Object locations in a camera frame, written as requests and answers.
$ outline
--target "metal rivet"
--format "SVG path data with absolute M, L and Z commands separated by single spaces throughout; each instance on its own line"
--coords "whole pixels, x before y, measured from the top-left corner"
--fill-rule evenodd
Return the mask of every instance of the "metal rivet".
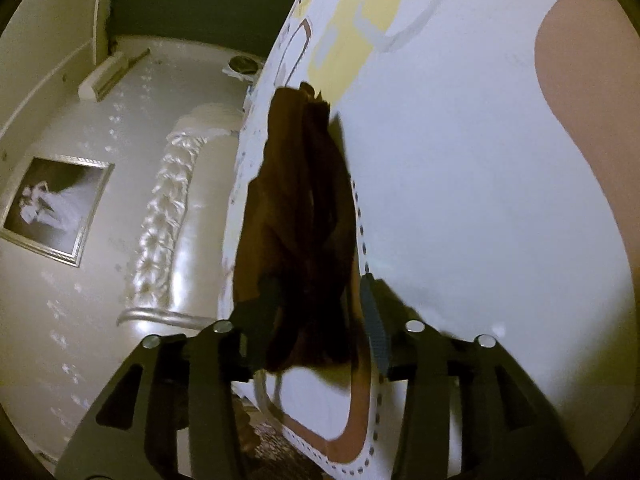
M 213 332 L 217 334 L 226 334 L 234 329 L 234 324 L 228 319 L 221 319 L 213 324 Z
M 488 334 L 479 335 L 476 341 L 482 348 L 493 348 L 497 343 L 495 337 Z
M 406 322 L 404 329 L 412 334 L 417 334 L 424 330 L 424 323 L 418 319 L 412 319 Z
M 156 348 L 160 345 L 160 336 L 159 335 L 148 335 L 142 340 L 142 346 L 144 348 Z

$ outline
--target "wedding photo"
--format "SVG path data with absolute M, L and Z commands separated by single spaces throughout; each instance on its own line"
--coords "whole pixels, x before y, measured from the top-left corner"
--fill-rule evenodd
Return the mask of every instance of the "wedding photo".
M 78 266 L 112 164 L 34 157 L 5 211 L 0 236 Z

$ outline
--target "folded brown garment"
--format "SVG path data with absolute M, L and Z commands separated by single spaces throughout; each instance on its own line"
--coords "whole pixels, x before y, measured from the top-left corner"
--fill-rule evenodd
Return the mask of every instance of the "folded brown garment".
M 356 241 L 350 177 L 328 133 L 329 105 L 306 84 L 278 88 L 258 176 L 249 184 L 234 271 L 234 301 L 276 277 L 284 292 L 267 370 L 350 358 L 340 297 Z

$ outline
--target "couple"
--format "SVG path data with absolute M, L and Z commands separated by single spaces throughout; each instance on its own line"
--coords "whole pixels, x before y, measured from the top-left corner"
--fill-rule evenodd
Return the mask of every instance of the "couple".
M 73 186 L 55 193 L 42 181 L 22 190 L 20 216 L 27 224 L 36 221 L 65 232 L 76 232 L 84 216 L 80 198 Z

